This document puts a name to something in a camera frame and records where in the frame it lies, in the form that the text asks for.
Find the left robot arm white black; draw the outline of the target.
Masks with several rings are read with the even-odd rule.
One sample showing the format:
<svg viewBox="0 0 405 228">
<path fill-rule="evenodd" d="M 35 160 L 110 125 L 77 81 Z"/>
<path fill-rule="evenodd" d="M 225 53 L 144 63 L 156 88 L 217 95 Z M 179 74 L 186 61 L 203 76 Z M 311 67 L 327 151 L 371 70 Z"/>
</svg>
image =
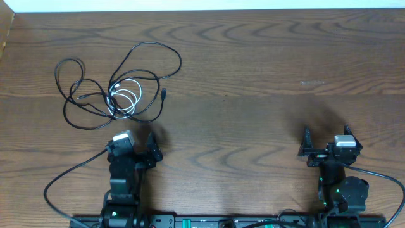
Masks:
<svg viewBox="0 0 405 228">
<path fill-rule="evenodd" d="M 156 142 L 155 134 L 150 132 L 146 150 L 136 152 L 132 133 L 127 130 L 115 135 L 106 149 L 110 172 L 110 199 L 103 203 L 99 226 L 105 228 L 149 227 L 149 219 L 142 212 L 140 193 L 145 173 L 163 159 Z"/>
</svg>

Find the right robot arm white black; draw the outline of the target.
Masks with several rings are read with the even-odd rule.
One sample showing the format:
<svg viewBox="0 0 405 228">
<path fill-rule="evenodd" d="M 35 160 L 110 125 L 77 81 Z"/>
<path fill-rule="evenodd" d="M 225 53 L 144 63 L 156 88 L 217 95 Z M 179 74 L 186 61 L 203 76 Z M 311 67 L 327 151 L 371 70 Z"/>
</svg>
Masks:
<svg viewBox="0 0 405 228">
<path fill-rule="evenodd" d="M 359 177 L 347 176 L 345 167 L 356 161 L 362 149 L 348 125 L 324 149 L 314 148 L 311 131 L 304 128 L 297 155 L 307 158 L 308 167 L 320 170 L 318 198 L 324 204 L 322 211 L 308 217 L 308 227 L 361 226 L 359 214 L 366 209 L 369 184 Z"/>
</svg>

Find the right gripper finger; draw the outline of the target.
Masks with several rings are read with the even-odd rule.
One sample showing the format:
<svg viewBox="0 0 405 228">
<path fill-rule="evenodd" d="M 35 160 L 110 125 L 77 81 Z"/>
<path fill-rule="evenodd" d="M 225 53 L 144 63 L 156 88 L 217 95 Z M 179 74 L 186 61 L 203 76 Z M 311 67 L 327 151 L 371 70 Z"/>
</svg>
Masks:
<svg viewBox="0 0 405 228">
<path fill-rule="evenodd" d="M 301 143 L 301 149 L 303 152 L 308 152 L 313 149 L 313 143 L 311 140 L 311 131 L 309 127 L 304 128 L 304 136 Z"/>
<path fill-rule="evenodd" d="M 344 125 L 344 135 L 345 136 L 351 136 L 353 138 L 353 141 L 356 143 L 356 147 L 361 147 L 361 143 L 357 140 L 357 138 L 354 136 L 352 133 L 352 130 L 348 124 Z"/>
</svg>

